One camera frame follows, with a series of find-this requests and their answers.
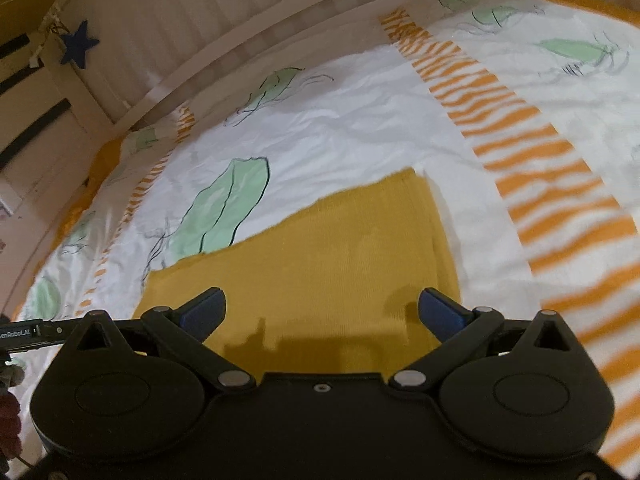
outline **headboard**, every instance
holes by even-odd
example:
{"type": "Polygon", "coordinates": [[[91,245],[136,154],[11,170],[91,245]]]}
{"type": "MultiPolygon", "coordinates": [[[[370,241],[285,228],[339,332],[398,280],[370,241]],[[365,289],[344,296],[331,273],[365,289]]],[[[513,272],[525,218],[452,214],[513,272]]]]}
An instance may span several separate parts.
{"type": "Polygon", "coordinates": [[[407,0],[57,0],[47,14],[88,19],[100,48],[78,71],[114,122],[152,123],[249,59],[309,31],[407,0]]]}

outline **screw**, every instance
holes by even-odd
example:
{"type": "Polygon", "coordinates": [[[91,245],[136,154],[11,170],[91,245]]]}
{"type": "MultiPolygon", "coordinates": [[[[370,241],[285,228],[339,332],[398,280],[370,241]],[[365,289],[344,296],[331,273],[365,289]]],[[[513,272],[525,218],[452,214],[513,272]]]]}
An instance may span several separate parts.
{"type": "Polygon", "coordinates": [[[240,388],[251,382],[251,375],[242,370],[227,370],[218,376],[218,381],[227,388],[240,388]]]}
{"type": "Polygon", "coordinates": [[[331,386],[329,386],[328,384],[324,384],[324,383],[316,384],[316,386],[314,386],[314,390],[316,392],[318,392],[319,394],[325,394],[330,389],[331,389],[331,386]]]}
{"type": "Polygon", "coordinates": [[[400,370],[394,375],[394,381],[400,386],[420,386],[427,381],[427,376],[418,370],[400,370]]]}

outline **blue gripper pad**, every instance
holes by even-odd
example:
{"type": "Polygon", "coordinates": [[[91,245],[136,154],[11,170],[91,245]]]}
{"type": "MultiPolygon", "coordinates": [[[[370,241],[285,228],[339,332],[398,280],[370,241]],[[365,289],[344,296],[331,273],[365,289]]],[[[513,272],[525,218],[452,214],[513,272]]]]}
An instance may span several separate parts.
{"type": "Polygon", "coordinates": [[[425,288],[418,298],[418,316],[422,324],[444,343],[474,319],[474,314],[435,288],[425,288]]]}

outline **white slatted panel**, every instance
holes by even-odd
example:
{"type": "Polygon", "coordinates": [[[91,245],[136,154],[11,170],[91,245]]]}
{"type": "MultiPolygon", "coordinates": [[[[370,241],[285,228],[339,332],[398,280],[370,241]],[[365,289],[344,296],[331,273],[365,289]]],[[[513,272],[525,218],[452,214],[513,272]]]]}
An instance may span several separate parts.
{"type": "MultiPolygon", "coordinates": [[[[100,45],[78,71],[111,119],[204,46],[282,0],[69,0],[62,19],[70,28],[89,20],[100,45]]],[[[184,100],[269,47],[347,10],[375,0],[325,0],[239,45],[161,102],[145,122],[184,100]]]]}

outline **white bedding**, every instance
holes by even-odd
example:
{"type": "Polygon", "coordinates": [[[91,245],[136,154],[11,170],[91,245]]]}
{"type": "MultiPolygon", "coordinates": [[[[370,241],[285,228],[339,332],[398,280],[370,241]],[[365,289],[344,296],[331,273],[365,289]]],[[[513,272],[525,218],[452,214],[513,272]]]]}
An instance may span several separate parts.
{"type": "MultiPolygon", "coordinates": [[[[65,319],[93,308],[103,308],[114,318],[130,317],[148,270],[161,268],[163,261],[170,264],[166,258],[151,259],[154,248],[162,245],[158,243],[163,236],[176,231],[198,193],[223,175],[233,159],[266,158],[268,183],[228,243],[255,235],[319,198],[415,168],[430,181],[438,203],[463,303],[488,304],[506,317],[530,319],[545,302],[585,293],[606,282],[611,273],[639,265],[636,231],[590,244],[540,272],[531,268],[536,258],[594,226],[624,216],[630,216],[632,224],[640,221],[640,31],[545,0],[421,0],[406,10],[434,41],[452,40],[517,95],[504,110],[477,119],[478,124],[494,124],[521,107],[520,99],[540,112],[531,119],[531,128],[552,124],[559,141],[569,141],[572,149],[530,156],[504,173],[489,171],[488,165],[548,139],[531,137],[478,155],[474,149],[480,145],[479,137],[463,135],[466,126],[456,125],[447,115],[451,108],[430,91],[440,81],[423,81],[412,66],[417,58],[408,51],[403,56],[402,44],[390,44],[389,30],[378,20],[345,25],[262,57],[215,83],[188,104],[196,119],[190,131],[184,121],[188,114],[183,112],[178,126],[174,118],[167,118],[156,124],[153,134],[148,130],[131,134],[123,143],[121,165],[105,181],[74,233],[49,257],[20,318],[65,319]],[[502,9],[492,12],[495,23],[487,17],[487,9],[502,9]],[[568,44],[578,45],[550,42],[559,38],[582,42],[578,53],[582,61],[559,55],[568,44]],[[586,43],[593,45],[591,50],[586,43]],[[598,46],[602,46],[599,57],[594,54],[598,46]],[[250,109],[255,108],[250,92],[255,98],[267,76],[291,67],[304,70],[279,72],[283,78],[292,76],[281,93],[279,87],[269,86],[271,94],[255,111],[232,114],[236,107],[248,109],[247,101],[250,109]],[[158,165],[170,150],[166,162],[158,165]],[[508,196],[501,195],[496,184],[513,168],[546,171],[580,160],[590,173],[571,173],[553,182],[538,179],[508,196]],[[150,179],[143,185],[145,191],[132,197],[145,178],[150,179]],[[510,216],[510,208],[551,189],[579,186],[594,178],[604,184],[580,196],[549,200],[518,221],[510,216]],[[589,206],[598,201],[605,205],[589,206]],[[581,209],[548,234],[532,243],[521,240],[531,225],[575,207],[581,209]],[[127,222],[122,222],[124,212],[127,222]]],[[[447,99],[459,99],[466,92],[468,88],[452,91],[447,99]]],[[[478,114],[489,108],[479,106],[478,114]]],[[[482,136],[482,143],[520,134],[514,128],[482,136]]],[[[627,276],[623,286],[613,282],[613,288],[604,287],[601,295],[595,294],[580,308],[567,309],[564,316],[574,331],[588,332],[637,303],[640,276],[627,276]]],[[[639,341],[636,319],[593,339],[587,348],[595,363],[604,367],[621,353],[637,349],[639,341]]],[[[17,389],[24,409],[27,460],[36,460],[40,452],[28,400],[55,352],[42,349],[18,357],[28,375],[17,389]]],[[[640,392],[640,368],[610,386],[617,405],[629,403],[640,392]]],[[[640,421],[622,425],[609,436],[603,452],[638,434],[640,421]]],[[[637,473],[640,455],[620,469],[628,476],[637,473]]]]}

